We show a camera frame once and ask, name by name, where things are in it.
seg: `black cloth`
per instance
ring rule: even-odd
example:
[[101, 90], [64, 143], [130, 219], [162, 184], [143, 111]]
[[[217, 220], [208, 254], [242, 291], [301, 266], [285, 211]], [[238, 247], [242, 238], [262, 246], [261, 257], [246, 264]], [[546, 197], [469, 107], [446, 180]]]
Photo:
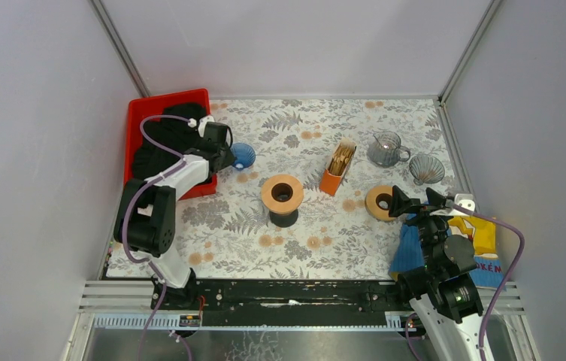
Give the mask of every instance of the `black cloth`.
[[[163, 114], [177, 115], [186, 119], [200, 120], [207, 115], [205, 108], [196, 103], [175, 105], [163, 110]], [[155, 141], [183, 153], [201, 139], [197, 128], [190, 128], [182, 120], [161, 118], [159, 121], [145, 123], [145, 132]], [[157, 175], [171, 167], [180, 158], [151, 144], [146, 138], [141, 147], [135, 152], [132, 162], [132, 176], [145, 179]]]

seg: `wooden chopsticks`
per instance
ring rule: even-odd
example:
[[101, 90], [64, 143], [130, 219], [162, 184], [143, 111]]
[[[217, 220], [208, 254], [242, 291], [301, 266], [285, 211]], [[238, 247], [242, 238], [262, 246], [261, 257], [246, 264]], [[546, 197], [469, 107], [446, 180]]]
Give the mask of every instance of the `wooden chopsticks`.
[[329, 173], [340, 177], [344, 173], [345, 168], [347, 168], [355, 149], [355, 143], [343, 139], [339, 143], [338, 148], [336, 148], [334, 155], [331, 157], [331, 162], [327, 168]]

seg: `table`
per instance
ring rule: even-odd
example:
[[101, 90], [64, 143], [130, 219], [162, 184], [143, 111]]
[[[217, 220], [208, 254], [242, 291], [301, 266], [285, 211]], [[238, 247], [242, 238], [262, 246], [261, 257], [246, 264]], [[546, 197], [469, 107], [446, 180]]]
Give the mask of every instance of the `table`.
[[[250, 144], [255, 164], [219, 172], [216, 194], [177, 203], [178, 250], [199, 278], [387, 279], [398, 248], [401, 220], [375, 220], [365, 209], [367, 191], [398, 185], [425, 198], [408, 162], [378, 168], [366, 157], [375, 132], [393, 131], [412, 154], [436, 156], [444, 179], [430, 187], [457, 188], [434, 102], [430, 99], [241, 99], [212, 101], [212, 115], [228, 124], [235, 142]], [[342, 137], [358, 145], [335, 196], [318, 189], [326, 162]], [[260, 186], [290, 174], [303, 183], [298, 222], [288, 229], [268, 222]], [[111, 242], [106, 278], [147, 278], [121, 244]]]

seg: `red plastic bin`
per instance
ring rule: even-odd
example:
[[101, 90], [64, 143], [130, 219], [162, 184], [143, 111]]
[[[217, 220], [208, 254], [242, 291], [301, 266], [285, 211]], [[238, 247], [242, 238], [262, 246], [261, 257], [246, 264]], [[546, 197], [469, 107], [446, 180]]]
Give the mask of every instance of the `red plastic bin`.
[[[128, 105], [128, 129], [126, 135], [126, 169], [123, 173], [123, 182], [132, 178], [132, 161], [135, 152], [143, 144], [143, 135], [139, 129], [141, 121], [150, 115], [163, 114], [163, 109], [177, 104], [198, 103], [210, 114], [210, 98], [207, 89], [194, 89], [187, 92], [166, 94], [164, 96], [151, 96], [149, 98], [135, 99]], [[211, 182], [201, 184], [190, 189], [181, 199], [209, 196], [216, 193], [216, 174]]]

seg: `white wall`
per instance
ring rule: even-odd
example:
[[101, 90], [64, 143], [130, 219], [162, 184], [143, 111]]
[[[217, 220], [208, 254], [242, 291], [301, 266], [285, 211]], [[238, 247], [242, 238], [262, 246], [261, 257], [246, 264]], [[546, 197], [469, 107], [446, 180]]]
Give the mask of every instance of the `white wall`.
[[516, 279], [541, 356], [565, 360], [566, 2], [505, 2], [449, 112], [481, 209], [527, 237]]
[[438, 94], [489, 0], [106, 0], [152, 94]]
[[96, 275], [138, 95], [88, 1], [0, 4], [0, 360], [58, 359]]

